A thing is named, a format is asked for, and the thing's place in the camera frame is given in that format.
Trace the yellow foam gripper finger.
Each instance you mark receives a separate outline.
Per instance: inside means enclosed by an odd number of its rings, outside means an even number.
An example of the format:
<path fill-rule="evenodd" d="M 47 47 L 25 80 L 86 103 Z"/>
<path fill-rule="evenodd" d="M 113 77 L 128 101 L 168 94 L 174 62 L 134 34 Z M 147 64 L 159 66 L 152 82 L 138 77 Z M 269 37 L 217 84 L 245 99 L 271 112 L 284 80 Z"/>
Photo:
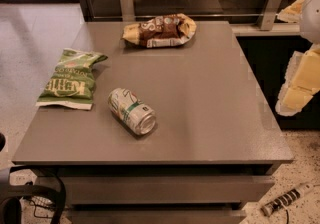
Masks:
<path fill-rule="evenodd" d="M 285 82 L 281 86 L 275 110 L 281 116 L 293 116 L 320 91 L 320 49 L 295 51 L 289 60 Z"/>
<path fill-rule="evenodd" d="M 302 5 L 304 1 L 305 0 L 296 0 L 291 5 L 282 9 L 278 13 L 277 19 L 287 23 L 298 23 L 302 13 Z"/>

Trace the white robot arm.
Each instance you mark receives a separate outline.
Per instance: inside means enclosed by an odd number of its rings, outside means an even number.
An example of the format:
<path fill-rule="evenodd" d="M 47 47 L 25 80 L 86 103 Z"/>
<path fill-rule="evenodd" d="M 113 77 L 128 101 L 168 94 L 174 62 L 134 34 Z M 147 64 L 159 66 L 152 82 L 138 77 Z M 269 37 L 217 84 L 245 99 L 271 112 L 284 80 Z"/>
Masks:
<path fill-rule="evenodd" d="M 320 0 L 296 0 L 280 11 L 278 19 L 298 23 L 301 37 L 312 43 L 305 53 L 293 53 L 278 94 L 276 112 L 293 116 L 320 91 Z"/>

